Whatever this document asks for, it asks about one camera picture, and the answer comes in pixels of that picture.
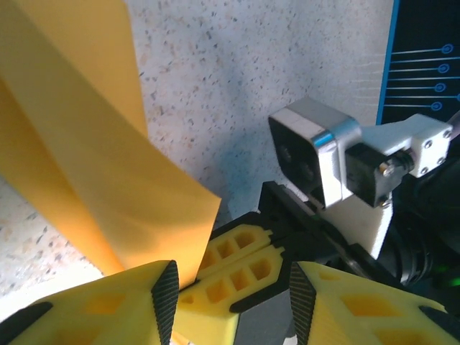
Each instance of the white speckled wall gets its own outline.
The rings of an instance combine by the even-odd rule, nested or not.
[[[263,181],[284,181],[269,114],[309,94],[375,122],[393,1],[127,3],[149,137],[223,198],[220,224],[252,210]],[[82,265],[93,273],[0,180],[0,295]]]

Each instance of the yellow cloth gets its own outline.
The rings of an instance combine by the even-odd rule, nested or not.
[[[0,174],[104,273],[194,281],[219,199],[147,139],[124,3],[0,0],[0,78]]]

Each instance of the speckled granite surface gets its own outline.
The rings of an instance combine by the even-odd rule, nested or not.
[[[218,222],[284,181],[267,116],[305,94],[375,121],[390,0],[129,0],[149,138],[223,198]],[[56,229],[0,178],[0,295],[78,268]]]

